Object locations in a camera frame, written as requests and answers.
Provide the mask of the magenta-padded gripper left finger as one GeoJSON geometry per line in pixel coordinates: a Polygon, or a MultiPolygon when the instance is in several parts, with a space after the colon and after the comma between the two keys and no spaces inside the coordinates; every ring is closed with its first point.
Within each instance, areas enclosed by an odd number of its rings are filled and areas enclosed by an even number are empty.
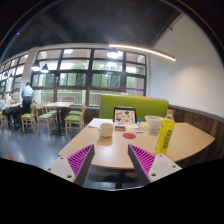
{"type": "Polygon", "coordinates": [[[58,157],[47,171],[65,180],[82,186],[95,155],[94,145],[88,145],[72,155],[58,157]]]}

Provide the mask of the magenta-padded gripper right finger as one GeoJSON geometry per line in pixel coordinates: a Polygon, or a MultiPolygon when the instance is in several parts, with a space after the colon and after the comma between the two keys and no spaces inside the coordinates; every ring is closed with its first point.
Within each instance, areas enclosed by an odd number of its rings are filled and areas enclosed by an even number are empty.
{"type": "Polygon", "coordinates": [[[132,144],[128,145],[128,155],[142,185],[152,183],[181,170],[181,167],[166,155],[154,155],[132,144]]]}

